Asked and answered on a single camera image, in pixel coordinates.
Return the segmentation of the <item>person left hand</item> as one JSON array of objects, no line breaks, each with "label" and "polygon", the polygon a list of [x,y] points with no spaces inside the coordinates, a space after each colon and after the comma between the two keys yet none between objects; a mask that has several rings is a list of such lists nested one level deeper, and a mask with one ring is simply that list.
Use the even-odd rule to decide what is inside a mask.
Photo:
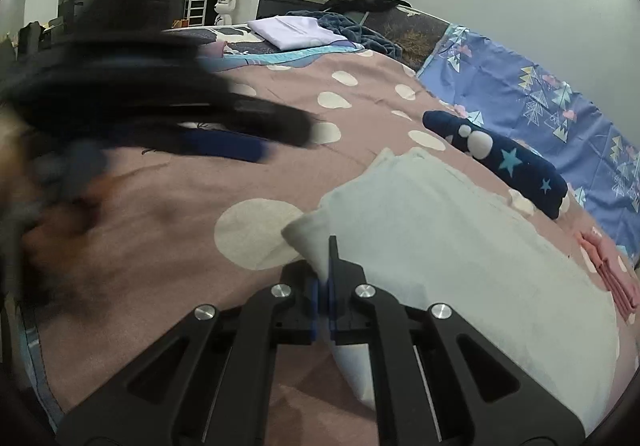
[{"label": "person left hand", "polygon": [[102,144],[60,146],[1,116],[3,299],[47,299],[48,277],[74,269],[117,183]]}]

